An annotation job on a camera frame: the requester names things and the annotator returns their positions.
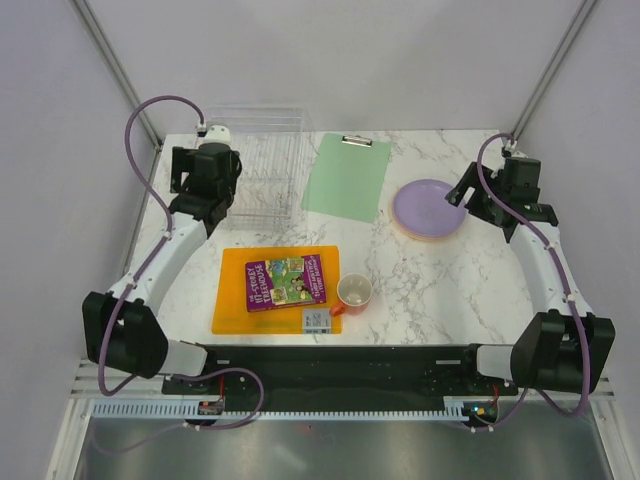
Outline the purple plate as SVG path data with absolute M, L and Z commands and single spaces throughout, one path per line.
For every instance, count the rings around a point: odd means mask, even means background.
M 420 179 L 402 186 L 395 194 L 391 212 L 428 212 L 438 214 L 460 213 L 467 215 L 464 203 L 459 206 L 450 205 L 446 194 L 452 186 L 436 179 Z

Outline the orange-yellow plate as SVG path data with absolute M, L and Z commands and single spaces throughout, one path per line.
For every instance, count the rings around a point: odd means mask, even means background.
M 449 239 L 452 236 L 455 236 L 457 234 L 457 231 L 450 232 L 445 235 L 439 235 L 439 236 L 424 236 L 424 235 L 412 233 L 401 224 L 401 222 L 398 220 L 398 218 L 395 216 L 393 212 L 391 212 L 391 221 L 393 225 L 405 236 L 420 242 L 436 242 L 441 240 L 444 241 L 445 239 Z

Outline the pink plate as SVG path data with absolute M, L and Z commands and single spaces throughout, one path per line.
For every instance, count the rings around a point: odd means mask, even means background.
M 391 218 L 396 226 L 409 237 L 430 241 L 454 234 L 462 226 L 466 215 L 392 211 Z

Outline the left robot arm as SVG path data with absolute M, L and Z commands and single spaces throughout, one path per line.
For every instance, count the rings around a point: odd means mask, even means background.
M 156 245 L 108 292 L 91 292 L 82 304 L 87 354 L 101 369 L 145 379 L 184 375 L 198 393 L 216 388 L 220 371 L 206 360 L 206 349 L 169 339 L 157 315 L 183 267 L 226 218 L 241 172 L 240 155 L 227 140 L 173 149 L 175 197 Z

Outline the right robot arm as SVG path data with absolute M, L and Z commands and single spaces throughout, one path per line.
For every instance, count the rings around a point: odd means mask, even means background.
M 539 201 L 541 164 L 508 158 L 492 171 L 471 163 L 447 201 L 500 228 L 524 273 L 534 317 L 513 345 L 478 344 L 476 359 L 458 368 L 458 381 L 477 394 L 494 378 L 520 388 L 591 393 L 615 339 L 608 318 L 584 300 L 560 245 L 552 206 Z

